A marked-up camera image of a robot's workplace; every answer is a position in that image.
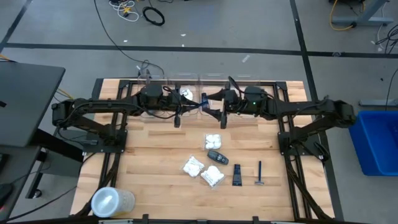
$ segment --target blue plastic crate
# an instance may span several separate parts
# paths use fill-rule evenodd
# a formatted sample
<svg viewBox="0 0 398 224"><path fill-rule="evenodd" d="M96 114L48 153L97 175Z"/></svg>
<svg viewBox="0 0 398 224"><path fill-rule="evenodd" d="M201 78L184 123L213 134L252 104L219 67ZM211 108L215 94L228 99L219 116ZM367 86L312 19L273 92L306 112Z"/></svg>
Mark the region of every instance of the blue plastic crate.
<svg viewBox="0 0 398 224"><path fill-rule="evenodd" d="M365 175L398 176L398 111L361 111L349 133Z"/></svg>

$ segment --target butcher block tabletop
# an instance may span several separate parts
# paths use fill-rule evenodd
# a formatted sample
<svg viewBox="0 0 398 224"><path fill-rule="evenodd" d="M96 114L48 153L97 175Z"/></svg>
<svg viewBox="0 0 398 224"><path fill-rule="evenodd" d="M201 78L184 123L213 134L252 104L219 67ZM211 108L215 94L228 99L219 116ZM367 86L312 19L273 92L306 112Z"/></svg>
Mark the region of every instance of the butcher block tabletop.
<svg viewBox="0 0 398 224"><path fill-rule="evenodd" d="M307 101L303 82L286 83L290 101ZM118 79L104 79L99 98L115 99L118 85ZM134 86L132 94L142 87ZM182 87L189 88L193 100L199 102L201 92L216 93L222 85ZM264 88L272 94L271 88ZM210 101L212 109L220 106L221 102ZM95 115L95 121L102 124L110 123L111 119L111 113ZM252 220L258 216L260 220L294 220L285 162L279 152L277 120L231 114L227 128L220 129L216 119L195 110L181 117L180 128L174 128L173 121L146 114L128 117L126 150L121 156L116 187L131 191L136 205L131 213L117 218L142 218L143 214L149 214L150 219ZM311 121L310 116L294 119L296 126ZM205 134L221 135L219 152L229 159L228 165L207 158L207 151L203 150ZM226 178L211 189L200 175L190 177L182 167L191 155L204 163L205 168L214 164ZM98 187L103 157L104 154L97 153L82 167L71 214L78 212ZM301 160L308 191L323 211L334 217L322 163L312 156L302 156ZM255 184L259 161L262 161L264 185ZM241 165L241 187L232 186L234 164ZM300 216L304 217L298 188L296 192Z"/></svg>

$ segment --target clear plastic container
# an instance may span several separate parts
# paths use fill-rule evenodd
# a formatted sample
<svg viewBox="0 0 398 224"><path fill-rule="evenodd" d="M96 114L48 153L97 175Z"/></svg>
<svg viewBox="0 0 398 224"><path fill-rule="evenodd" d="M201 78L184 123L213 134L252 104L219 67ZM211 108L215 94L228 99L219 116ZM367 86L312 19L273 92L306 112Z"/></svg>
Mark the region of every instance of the clear plastic container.
<svg viewBox="0 0 398 224"><path fill-rule="evenodd" d="M221 135L220 134L205 134L204 150L221 149Z"/></svg>
<svg viewBox="0 0 398 224"><path fill-rule="evenodd" d="M193 155L190 155L189 159L181 167L181 170L191 177L197 177L203 168L205 168L205 165L197 160Z"/></svg>
<svg viewBox="0 0 398 224"><path fill-rule="evenodd" d="M135 203L136 198L130 191L103 187L95 192L91 209L96 216L108 218L130 213Z"/></svg>
<svg viewBox="0 0 398 224"><path fill-rule="evenodd" d="M200 176L207 182L212 190L225 179L225 174L221 173L215 165L211 165L207 170L203 171Z"/></svg>

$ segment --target clear plastic cup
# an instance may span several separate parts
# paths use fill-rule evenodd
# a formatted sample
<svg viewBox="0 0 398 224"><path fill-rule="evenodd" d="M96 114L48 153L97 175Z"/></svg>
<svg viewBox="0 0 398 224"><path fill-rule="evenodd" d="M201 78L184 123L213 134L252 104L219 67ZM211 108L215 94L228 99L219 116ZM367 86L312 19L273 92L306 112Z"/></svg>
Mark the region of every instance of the clear plastic cup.
<svg viewBox="0 0 398 224"><path fill-rule="evenodd" d="M130 213L136 204L134 194L127 190L103 187L95 192L91 209L101 218Z"/></svg>

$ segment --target concrete floor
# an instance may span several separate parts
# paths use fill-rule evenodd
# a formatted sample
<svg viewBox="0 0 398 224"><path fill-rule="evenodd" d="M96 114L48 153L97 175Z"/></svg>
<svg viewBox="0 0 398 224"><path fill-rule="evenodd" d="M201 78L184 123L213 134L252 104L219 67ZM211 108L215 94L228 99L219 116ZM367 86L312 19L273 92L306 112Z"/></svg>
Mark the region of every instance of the concrete floor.
<svg viewBox="0 0 398 224"><path fill-rule="evenodd" d="M97 2L110 36L119 45L181 47L183 44L186 47L300 50L289 0L175 0L173 4L152 0L166 17L162 27L150 25L143 18L135 23L126 22L107 1ZM25 0L0 0L0 39L6 35L24 3ZM377 27L336 32L328 26L331 4L327 0L296 0L296 3L307 50L380 54L378 47L371 43ZM137 8L141 10L146 5L145 1L139 2ZM397 10L398 3L392 1L384 12L398 21L398 14L394 14ZM352 14L344 4L337 5L336 15ZM381 37L392 26L383 28ZM33 0L9 43L111 45L92 0ZM84 98L90 97L96 78L133 77L137 74L136 66L140 65L113 50L6 47L1 53L18 62L65 67L67 71L60 87L73 96ZM250 74L264 80L302 80L309 97L303 60L299 55L250 54L243 63L246 53L133 50L126 53L160 65L168 75L225 73ZM331 99L351 103L359 111L363 108L357 106L358 100L386 97L398 59L310 57L310 64L319 98L329 95ZM150 70L159 73L156 68ZM397 88L392 88L390 97L398 97ZM54 127L50 119L50 111L47 111L40 128L52 133ZM396 223L398 178L363 175L348 130L332 129L327 135L344 219ZM44 175L39 185L43 197L27 200L23 192L11 216L42 205L72 188L76 182L77 178L73 177ZM72 200L73 192L18 221L66 217Z"/></svg>

